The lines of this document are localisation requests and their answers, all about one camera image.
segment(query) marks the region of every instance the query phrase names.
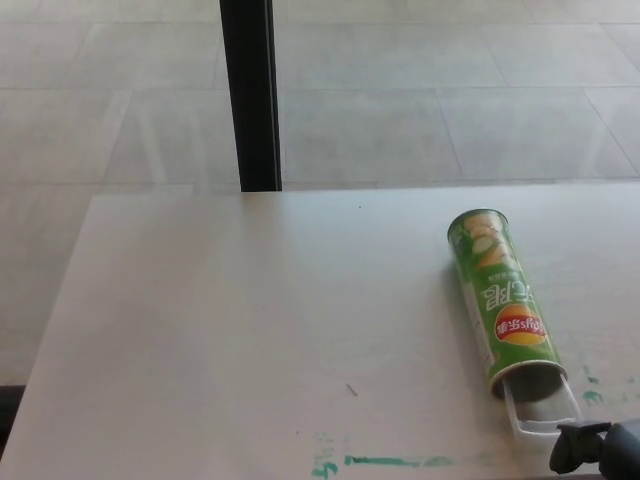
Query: can lid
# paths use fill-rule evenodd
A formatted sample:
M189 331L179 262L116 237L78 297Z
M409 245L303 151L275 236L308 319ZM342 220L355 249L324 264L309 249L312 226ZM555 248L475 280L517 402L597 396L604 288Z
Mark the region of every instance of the can lid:
M504 223L509 223L509 221L507 220L507 217L505 217L504 214L499 210L495 210L493 208L474 208L473 210L467 210L466 212L461 213L460 215L458 215L456 218L453 219L453 222L451 222L451 224L449 225L449 228L447 229L447 239L449 239L449 236L451 235L451 230L453 230L453 228L459 222L463 221L466 218L472 217L474 215L478 215L480 213L496 213L502 218Z
M516 439L556 439L560 435L560 424L583 420L567 379L564 375L559 375L562 387L551 397L539 402L516 402L509 380L505 379L502 382L507 413Z

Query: gray floor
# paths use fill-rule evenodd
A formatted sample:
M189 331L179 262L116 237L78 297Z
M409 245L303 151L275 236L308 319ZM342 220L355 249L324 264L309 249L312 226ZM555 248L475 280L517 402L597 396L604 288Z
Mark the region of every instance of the gray floor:
M640 0L274 13L288 189L638 177ZM237 190L216 0L0 0L0 383L92 195Z

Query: green ink stain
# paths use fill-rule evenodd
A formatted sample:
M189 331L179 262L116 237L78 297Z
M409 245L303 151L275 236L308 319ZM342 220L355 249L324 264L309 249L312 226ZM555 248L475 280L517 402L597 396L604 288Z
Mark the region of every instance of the green ink stain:
M431 457L429 460L424 462L425 467L448 467L453 465L454 462L449 457Z
M333 475L335 475L338 473L338 466L335 463L326 462L322 465L322 468L314 468L311 470L311 475L327 480L329 478L329 472L332 472Z
M585 402L587 402L587 405L604 402L602 395L600 395L598 392L594 392L593 390L587 390L586 392L584 392L582 394L582 398Z
M388 465L394 467L413 467L418 468L420 466L420 462L414 462L409 460L404 460L402 458L393 458L393 457L352 457L351 455L345 455L344 464L363 464L363 465Z

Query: chip can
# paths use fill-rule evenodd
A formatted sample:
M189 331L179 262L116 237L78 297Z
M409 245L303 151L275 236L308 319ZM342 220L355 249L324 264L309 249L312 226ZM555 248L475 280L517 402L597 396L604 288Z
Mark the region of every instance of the chip can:
M516 256L506 217L490 209L458 216L447 237L453 250L489 389L516 401L556 392L566 372Z

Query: white table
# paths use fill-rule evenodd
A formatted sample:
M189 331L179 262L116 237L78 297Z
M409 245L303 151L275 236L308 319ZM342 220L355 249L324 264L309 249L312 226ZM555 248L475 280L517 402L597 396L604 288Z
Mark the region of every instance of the white table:
M544 472L486 392L451 268L449 222L482 206L510 220L586 416L640 416L640 185L101 196L0 478Z

